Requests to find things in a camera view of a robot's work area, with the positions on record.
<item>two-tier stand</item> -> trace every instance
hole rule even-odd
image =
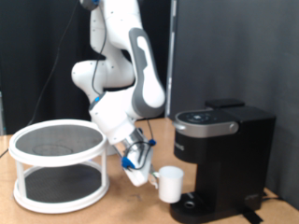
[[[107,147],[107,138],[88,121],[59,119],[21,129],[9,142],[17,165],[16,201],[48,214],[72,212],[97,202],[109,188]],[[90,161],[99,155],[101,165]],[[33,167],[24,171],[23,163]]]

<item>white cup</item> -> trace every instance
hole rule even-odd
[[[164,166],[154,173],[159,180],[159,198],[165,203],[177,203],[180,199],[184,172],[176,166]]]

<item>coffee maker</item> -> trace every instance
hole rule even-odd
[[[276,118],[235,99],[206,102],[208,109],[176,115],[175,155],[196,163],[195,191],[170,205],[182,223],[204,223],[243,214],[262,221],[263,188]]]

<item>mesh screen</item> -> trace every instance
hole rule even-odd
[[[101,173],[87,165],[42,168],[25,178],[27,198],[41,203],[66,203],[101,187]]]
[[[18,139],[16,148],[38,156],[64,156],[88,150],[102,140],[102,134],[92,128],[57,125],[25,134]]]

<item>table surface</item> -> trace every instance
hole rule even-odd
[[[175,129],[170,119],[152,119],[150,121],[154,137],[157,141],[152,163],[156,170],[165,165],[175,165],[184,170],[183,192],[193,191],[195,181],[195,164],[180,161],[174,156]],[[150,130],[146,121],[138,121],[137,127],[143,129],[150,138]],[[11,135],[0,137],[0,154],[8,148]],[[169,204],[159,200],[158,191],[150,183],[136,188],[132,185],[121,168],[118,155],[107,158],[107,172],[110,188],[107,195],[99,202],[76,212],[60,215],[38,214],[19,206],[13,197],[14,183],[17,179],[15,161],[7,153],[0,159],[0,223],[31,224],[65,224],[65,223],[177,223],[169,214]],[[265,189],[269,197],[276,195]],[[263,202],[256,213],[263,223],[299,223],[298,211],[286,202],[269,200]],[[242,216],[228,217],[210,222],[213,224],[248,224]]]

